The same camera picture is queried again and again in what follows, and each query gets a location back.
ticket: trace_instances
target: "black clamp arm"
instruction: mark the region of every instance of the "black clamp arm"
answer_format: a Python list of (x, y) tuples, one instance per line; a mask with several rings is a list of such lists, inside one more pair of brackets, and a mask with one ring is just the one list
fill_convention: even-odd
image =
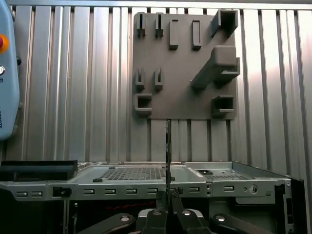
[(128, 233), (135, 223), (136, 219), (130, 214), (116, 214), (77, 234), (123, 234)]
[(228, 214), (213, 215), (209, 220), (209, 227), (218, 234), (273, 234)]

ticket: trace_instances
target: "metal frame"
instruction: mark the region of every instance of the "metal frame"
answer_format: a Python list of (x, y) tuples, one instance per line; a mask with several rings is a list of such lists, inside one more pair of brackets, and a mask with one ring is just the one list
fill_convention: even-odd
[(176, 8), (231, 8), (231, 9), (278, 9), (278, 10), (307, 10), (312, 9), (312, 1), (223, 1), (210, 2), (201, 0), (197, 2), (186, 1), (101, 1), (101, 0), (6, 0), (8, 5), (18, 6), (106, 6), (106, 7), (176, 7)]

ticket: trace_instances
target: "metal wall panel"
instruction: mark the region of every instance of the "metal wall panel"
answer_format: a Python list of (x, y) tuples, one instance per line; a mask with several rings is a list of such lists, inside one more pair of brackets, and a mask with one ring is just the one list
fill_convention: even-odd
[(173, 120), (173, 159), (237, 160), (300, 177), (312, 211), (312, 5), (8, 2), (15, 5), (22, 108), (16, 135), (0, 142), (0, 157), (164, 161), (165, 122), (132, 118), (133, 17), (240, 9), (237, 117)]

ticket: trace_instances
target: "perforated metal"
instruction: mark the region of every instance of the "perforated metal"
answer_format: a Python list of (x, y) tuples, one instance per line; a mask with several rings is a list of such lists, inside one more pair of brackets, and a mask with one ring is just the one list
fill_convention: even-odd
[(101, 178), (105, 180), (154, 180), (165, 176), (165, 169), (162, 168), (131, 167), (108, 169)]
[(242, 175), (207, 175), (209, 180), (245, 180), (248, 179)]

